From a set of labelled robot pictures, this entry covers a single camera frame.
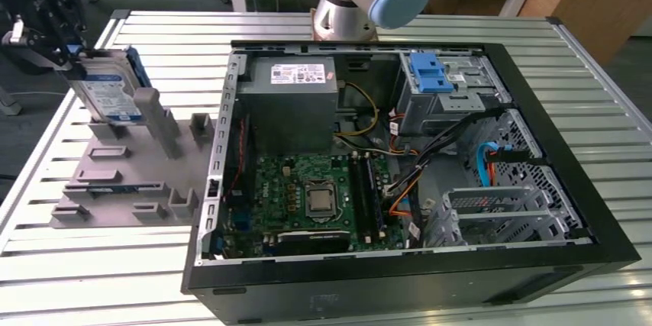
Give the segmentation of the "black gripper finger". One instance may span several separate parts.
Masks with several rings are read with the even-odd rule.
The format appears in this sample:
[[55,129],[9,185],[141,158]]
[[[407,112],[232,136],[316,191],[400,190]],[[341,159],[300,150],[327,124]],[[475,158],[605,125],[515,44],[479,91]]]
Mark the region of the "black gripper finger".
[[68,57],[88,47],[87,18],[81,0],[41,0],[36,8],[33,33],[47,38]]
[[28,34],[20,38],[20,56],[33,66],[57,71],[69,70],[67,54],[45,37]]

